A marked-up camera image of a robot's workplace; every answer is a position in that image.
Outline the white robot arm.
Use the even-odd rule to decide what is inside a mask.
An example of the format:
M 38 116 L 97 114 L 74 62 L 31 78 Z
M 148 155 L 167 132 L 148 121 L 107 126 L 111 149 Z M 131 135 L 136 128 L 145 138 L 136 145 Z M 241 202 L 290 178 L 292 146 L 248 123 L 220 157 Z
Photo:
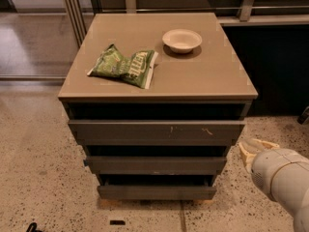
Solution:
M 259 139 L 243 139 L 239 151 L 254 185 L 293 217 L 294 232 L 309 232 L 309 159 Z

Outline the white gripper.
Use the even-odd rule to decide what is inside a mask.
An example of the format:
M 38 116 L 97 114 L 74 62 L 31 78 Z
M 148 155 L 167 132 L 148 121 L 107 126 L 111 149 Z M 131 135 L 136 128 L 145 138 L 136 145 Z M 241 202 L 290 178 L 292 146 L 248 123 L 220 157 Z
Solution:
M 254 185 L 271 201 L 274 201 L 271 193 L 274 176 L 282 167 L 291 163 L 289 154 L 292 151 L 278 148 L 278 144 L 260 139 L 239 143 L 239 152 L 245 170 L 248 173 L 251 172 Z

